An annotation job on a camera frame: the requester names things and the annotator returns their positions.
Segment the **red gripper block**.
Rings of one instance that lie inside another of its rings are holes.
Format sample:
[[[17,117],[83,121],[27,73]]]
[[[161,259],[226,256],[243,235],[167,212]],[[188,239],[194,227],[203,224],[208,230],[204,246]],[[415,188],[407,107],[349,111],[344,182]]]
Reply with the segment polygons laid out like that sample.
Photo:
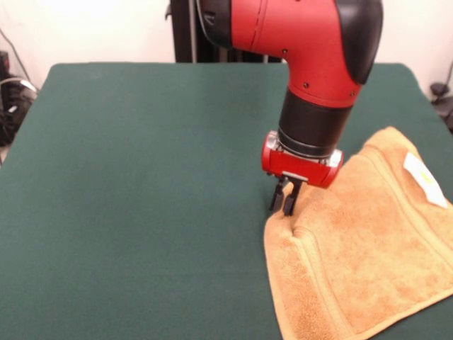
[[[318,188],[328,188],[343,165],[343,153],[335,149],[326,159],[307,159],[282,148],[276,131],[265,138],[261,166],[267,174],[296,179]]]

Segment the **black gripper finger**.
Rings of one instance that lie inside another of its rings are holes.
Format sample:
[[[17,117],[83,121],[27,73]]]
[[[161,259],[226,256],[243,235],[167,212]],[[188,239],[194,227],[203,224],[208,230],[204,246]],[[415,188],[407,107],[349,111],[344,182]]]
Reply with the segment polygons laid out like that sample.
[[[275,186],[275,190],[273,193],[273,198],[270,204],[270,212],[276,213],[282,207],[282,202],[284,199],[283,188],[286,184],[286,178],[284,176],[280,176],[277,178],[277,183]]]
[[[294,212],[294,207],[296,205],[299,192],[302,188],[303,182],[300,180],[291,181],[293,187],[291,193],[285,198],[285,204],[283,206],[283,213],[285,216],[292,216]]]

